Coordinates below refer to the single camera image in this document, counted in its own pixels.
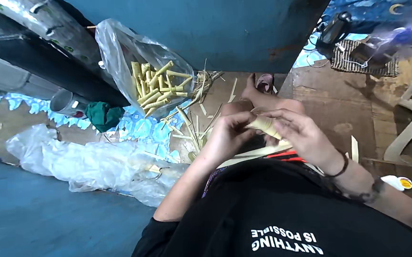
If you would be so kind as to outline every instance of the foot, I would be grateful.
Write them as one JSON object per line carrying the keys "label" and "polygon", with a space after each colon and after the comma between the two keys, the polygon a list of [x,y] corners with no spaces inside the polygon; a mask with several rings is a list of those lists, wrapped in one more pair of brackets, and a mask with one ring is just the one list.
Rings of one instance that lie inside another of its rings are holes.
{"label": "foot", "polygon": [[241,94],[241,100],[250,100],[252,95],[255,93],[258,94],[258,90],[255,87],[255,73],[252,73],[247,78],[247,85],[243,93]]}

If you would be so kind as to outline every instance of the pink sandal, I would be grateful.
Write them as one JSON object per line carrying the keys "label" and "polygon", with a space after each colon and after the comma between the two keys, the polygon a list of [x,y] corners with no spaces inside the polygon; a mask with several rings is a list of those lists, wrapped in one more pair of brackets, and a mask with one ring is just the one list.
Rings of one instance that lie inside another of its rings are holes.
{"label": "pink sandal", "polygon": [[274,76],[272,74],[263,74],[258,78],[255,87],[260,92],[266,92],[272,94],[274,86]]}

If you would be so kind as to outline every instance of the leg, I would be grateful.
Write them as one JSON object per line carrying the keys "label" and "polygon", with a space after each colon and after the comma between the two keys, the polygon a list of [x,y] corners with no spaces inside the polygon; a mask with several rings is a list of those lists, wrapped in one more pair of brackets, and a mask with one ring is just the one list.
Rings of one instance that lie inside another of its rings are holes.
{"label": "leg", "polygon": [[249,100],[255,108],[262,107],[266,110],[288,109],[295,113],[304,114],[304,106],[301,102],[292,99],[283,99],[277,96],[263,94],[255,87],[255,73],[247,78],[246,89],[241,99]]}
{"label": "leg", "polygon": [[252,102],[249,100],[239,100],[237,102],[226,103],[222,111],[220,112],[222,116],[237,114],[240,112],[251,111],[253,109]]}

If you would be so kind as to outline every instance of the chair leg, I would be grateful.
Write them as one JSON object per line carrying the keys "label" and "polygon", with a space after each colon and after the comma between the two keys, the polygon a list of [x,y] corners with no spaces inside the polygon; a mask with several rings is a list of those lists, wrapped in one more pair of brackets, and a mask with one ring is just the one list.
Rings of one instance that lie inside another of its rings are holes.
{"label": "chair leg", "polygon": [[412,139],[412,121],[401,134],[388,146],[384,154],[385,161],[405,162],[400,155]]}

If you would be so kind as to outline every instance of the black bracelet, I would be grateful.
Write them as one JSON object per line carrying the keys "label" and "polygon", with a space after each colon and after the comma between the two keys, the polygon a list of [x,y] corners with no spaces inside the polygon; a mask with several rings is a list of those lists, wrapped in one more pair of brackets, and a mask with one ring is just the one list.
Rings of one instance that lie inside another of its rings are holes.
{"label": "black bracelet", "polygon": [[346,169],[347,169],[347,167],[348,167],[348,158],[347,158],[347,156],[346,156],[346,154],[344,154],[342,151],[340,151],[339,149],[336,149],[342,156],[343,156],[343,158],[344,158],[344,167],[343,167],[343,169],[339,172],[339,173],[337,173],[336,175],[326,175],[325,174],[325,178],[335,178],[335,177],[337,177],[337,176],[339,176],[340,174],[342,174],[342,173],[344,173],[345,171],[346,171]]}

